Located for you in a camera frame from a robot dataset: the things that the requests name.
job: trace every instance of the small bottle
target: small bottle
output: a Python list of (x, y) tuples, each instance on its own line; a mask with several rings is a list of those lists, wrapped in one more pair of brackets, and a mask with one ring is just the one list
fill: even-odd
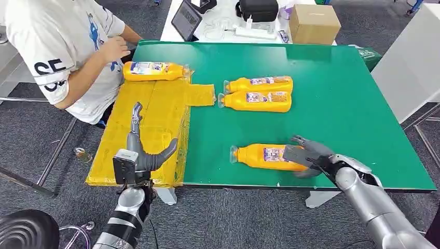
[(85, 163), (90, 162), (93, 159), (93, 156), (87, 153), (83, 148), (75, 148), (73, 151), (75, 152), (76, 158)]
[(218, 95), (218, 106), (230, 107), (235, 110), (252, 110), (257, 112), (285, 113), (290, 110), (292, 97), (289, 92), (261, 91), (261, 92), (234, 92)]
[(285, 91), (292, 93), (293, 80), (289, 76), (265, 77), (246, 79), (239, 78), (234, 81), (223, 82), (225, 94), (237, 91)]
[(231, 163), (242, 162), (253, 168), (271, 170), (303, 171), (307, 169), (302, 164), (284, 160), (284, 148), (285, 145), (280, 144), (251, 144), (243, 148), (232, 146), (229, 161)]
[(182, 66), (168, 62), (132, 62), (123, 67), (124, 78), (129, 81), (176, 80), (189, 78), (191, 71), (187, 65)]

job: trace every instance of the cable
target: cable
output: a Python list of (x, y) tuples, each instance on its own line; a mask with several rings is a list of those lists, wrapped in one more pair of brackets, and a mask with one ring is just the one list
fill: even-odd
[(225, 30), (231, 28), (233, 20), (222, 15), (223, 10), (209, 9), (203, 15), (203, 36), (208, 40), (222, 40), (225, 37)]
[(150, 224), (151, 224), (152, 229), (153, 229), (154, 240), (156, 241), (156, 249), (159, 249), (159, 244), (157, 243), (157, 237), (156, 237), (156, 230), (154, 229), (153, 222), (151, 221), (151, 219), (150, 219)]
[(359, 243), (363, 243), (363, 242), (370, 242), (371, 244), (374, 245), (374, 242), (371, 241), (371, 240), (359, 240), (359, 241), (353, 242), (353, 243), (351, 243), (351, 244), (349, 244), (349, 245), (347, 245), (345, 247), (342, 247), (341, 249), (347, 249), (347, 248), (349, 248), (349, 247), (351, 247), (353, 245), (356, 245), (356, 244), (359, 244)]

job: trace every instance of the chair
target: chair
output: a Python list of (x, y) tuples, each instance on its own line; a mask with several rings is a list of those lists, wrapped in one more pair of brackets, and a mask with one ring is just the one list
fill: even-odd
[(80, 234), (90, 249), (88, 230), (94, 228), (94, 222), (78, 226), (58, 227), (57, 222), (48, 214), (39, 210), (22, 210), (0, 218), (0, 249), (58, 249), (60, 231), (75, 229), (76, 233), (64, 249), (70, 249)]

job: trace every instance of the green table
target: green table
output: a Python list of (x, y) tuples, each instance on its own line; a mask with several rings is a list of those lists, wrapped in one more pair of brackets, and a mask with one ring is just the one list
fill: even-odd
[(229, 162), (231, 145), (286, 144), (293, 134), (320, 141), (373, 169), (390, 191), (430, 192), (428, 176), (356, 49), (346, 46), (215, 44), (143, 41), (135, 61), (189, 64), (195, 84), (289, 75), (287, 113), (191, 108), (184, 185), (336, 190), (324, 176), (297, 179), (291, 172)]

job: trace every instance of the bottle label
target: bottle label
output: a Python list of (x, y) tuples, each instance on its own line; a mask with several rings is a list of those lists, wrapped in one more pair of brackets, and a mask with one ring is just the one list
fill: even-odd
[(287, 92), (269, 92), (268, 97), (270, 102), (286, 102)]
[(251, 79), (251, 85), (281, 83), (281, 82), (288, 82), (289, 80), (290, 77), (288, 76), (255, 78), (255, 79)]
[(130, 72), (132, 74), (152, 75), (161, 74), (163, 69), (168, 71), (170, 64), (162, 62), (133, 62)]
[(249, 103), (267, 102), (269, 99), (259, 92), (246, 93), (246, 101)]
[(264, 160), (266, 162), (287, 162), (283, 158), (284, 149), (278, 148), (264, 148)]
[(273, 77), (251, 79), (251, 85), (272, 84)]
[(259, 92), (248, 92), (246, 93), (246, 101), (248, 103), (286, 102), (287, 92), (269, 92), (267, 96), (264, 96)]

